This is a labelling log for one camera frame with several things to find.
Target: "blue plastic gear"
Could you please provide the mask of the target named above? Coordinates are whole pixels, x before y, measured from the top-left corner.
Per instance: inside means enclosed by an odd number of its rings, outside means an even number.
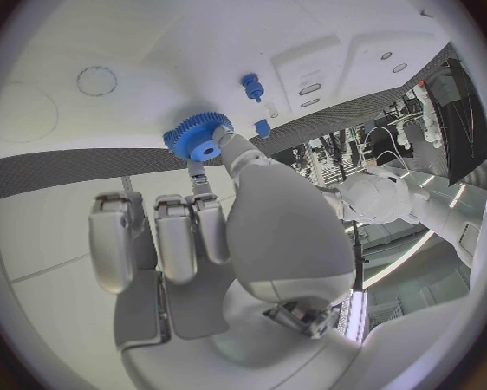
[[[184,120],[174,130],[164,134],[164,142],[170,153],[183,160],[205,162],[216,158],[220,150],[212,140],[213,132],[219,126],[233,126],[220,113],[201,113]]]

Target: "dark gray band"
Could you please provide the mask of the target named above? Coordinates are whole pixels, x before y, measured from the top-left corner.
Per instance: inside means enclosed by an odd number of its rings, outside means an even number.
[[[324,134],[372,120],[383,108],[424,80],[450,57],[450,44],[410,81],[399,88],[370,94],[293,120],[272,129],[268,139],[251,141],[265,154],[281,152]],[[219,158],[207,165],[219,165]],[[30,153],[0,159],[0,198],[49,186],[91,179],[117,178],[185,168],[185,162],[165,149],[80,149]]]

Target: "white robot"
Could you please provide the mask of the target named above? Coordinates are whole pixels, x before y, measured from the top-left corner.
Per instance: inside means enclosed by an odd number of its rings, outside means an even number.
[[[155,201],[161,270],[139,193],[103,193],[90,215],[96,276],[117,295],[114,338],[133,383],[147,390],[379,388],[382,379],[364,383],[356,372],[392,338],[381,330],[360,345],[333,329],[333,307],[355,280],[340,219],[421,223],[467,265],[480,222],[382,167],[320,190],[212,119],[184,127],[204,132],[181,138],[179,128],[165,137],[188,159],[193,193]],[[199,160],[218,153],[236,187],[227,222]]]

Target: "blue gear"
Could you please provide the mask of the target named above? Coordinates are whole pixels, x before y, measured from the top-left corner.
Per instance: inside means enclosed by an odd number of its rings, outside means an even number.
[[[196,114],[184,120],[174,130],[165,133],[164,142],[170,153],[180,159],[205,162],[220,154],[212,137],[215,129],[222,125],[233,129],[230,120],[223,114]]]

